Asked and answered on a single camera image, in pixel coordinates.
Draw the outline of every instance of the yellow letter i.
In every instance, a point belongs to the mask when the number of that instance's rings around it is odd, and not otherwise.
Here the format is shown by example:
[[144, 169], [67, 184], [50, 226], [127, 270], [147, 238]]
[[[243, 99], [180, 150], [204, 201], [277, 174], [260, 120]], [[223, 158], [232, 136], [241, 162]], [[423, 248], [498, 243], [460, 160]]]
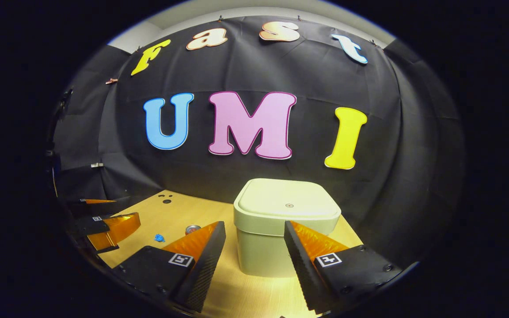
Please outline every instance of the yellow letter i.
[[325, 158], [325, 165], [329, 168], [352, 169], [355, 166], [353, 155], [357, 139], [361, 126], [366, 123], [366, 115], [356, 109], [338, 107], [335, 116], [339, 118], [339, 131], [333, 153]]

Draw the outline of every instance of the blue letter u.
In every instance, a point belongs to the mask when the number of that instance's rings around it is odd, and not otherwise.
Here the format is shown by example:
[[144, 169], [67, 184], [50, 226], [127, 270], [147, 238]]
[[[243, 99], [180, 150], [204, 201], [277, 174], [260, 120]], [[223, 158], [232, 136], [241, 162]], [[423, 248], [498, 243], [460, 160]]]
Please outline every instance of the blue letter u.
[[162, 150], [172, 150], [184, 144], [188, 137], [188, 105], [192, 100], [192, 93], [177, 94], [170, 99], [175, 108], [175, 129], [169, 136], [164, 135], [160, 127], [160, 111], [164, 99], [155, 98], [145, 103], [143, 108], [147, 113], [147, 138], [151, 145]]

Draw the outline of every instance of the letter m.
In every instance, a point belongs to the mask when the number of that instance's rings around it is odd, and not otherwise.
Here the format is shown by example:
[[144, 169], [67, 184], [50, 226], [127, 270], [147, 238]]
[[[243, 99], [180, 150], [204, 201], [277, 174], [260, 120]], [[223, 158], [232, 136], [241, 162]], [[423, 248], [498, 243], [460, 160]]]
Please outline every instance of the letter m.
[[254, 152], [263, 158], [288, 159], [292, 150], [288, 147], [289, 112], [296, 103], [292, 94], [271, 92], [249, 115], [243, 101], [235, 92], [218, 92], [209, 97], [216, 107], [216, 124], [213, 143], [209, 151], [214, 155], [230, 155], [229, 129], [243, 155], [246, 155], [262, 131], [262, 140]]

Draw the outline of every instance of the metal bottle cap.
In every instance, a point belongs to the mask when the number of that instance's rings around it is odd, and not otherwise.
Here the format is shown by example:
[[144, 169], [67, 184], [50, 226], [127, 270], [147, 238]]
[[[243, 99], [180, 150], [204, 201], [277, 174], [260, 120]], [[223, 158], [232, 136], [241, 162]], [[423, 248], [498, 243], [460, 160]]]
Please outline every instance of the metal bottle cap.
[[201, 226], [199, 226], [199, 225], [190, 225], [190, 226], [186, 227], [186, 235], [188, 235], [192, 232], [195, 232], [199, 229], [201, 229]]

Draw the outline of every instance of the orange soft finger pad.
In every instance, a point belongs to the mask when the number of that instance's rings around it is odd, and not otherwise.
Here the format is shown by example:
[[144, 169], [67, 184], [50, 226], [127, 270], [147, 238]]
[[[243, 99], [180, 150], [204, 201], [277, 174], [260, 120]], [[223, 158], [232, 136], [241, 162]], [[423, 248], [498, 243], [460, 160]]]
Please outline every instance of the orange soft finger pad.
[[85, 199], [86, 204], [99, 204], [99, 203], [109, 203], [109, 202], [115, 202], [115, 200]]
[[137, 212], [103, 219], [103, 221], [109, 226], [109, 231], [87, 236], [97, 251], [117, 246], [117, 243], [133, 234], [141, 226]]
[[164, 246], [162, 249], [172, 253], [193, 256], [194, 260], [197, 261], [200, 259], [200, 255], [202, 251], [204, 251], [204, 248], [218, 223], [219, 222], [215, 222], [206, 227], [202, 227], [201, 229], [175, 240], [167, 246]]
[[304, 246], [306, 254], [308, 254], [311, 262], [317, 256], [340, 252], [348, 249], [347, 246], [333, 240], [307, 226], [291, 221], [293, 229], [297, 237], [300, 239], [301, 244]]

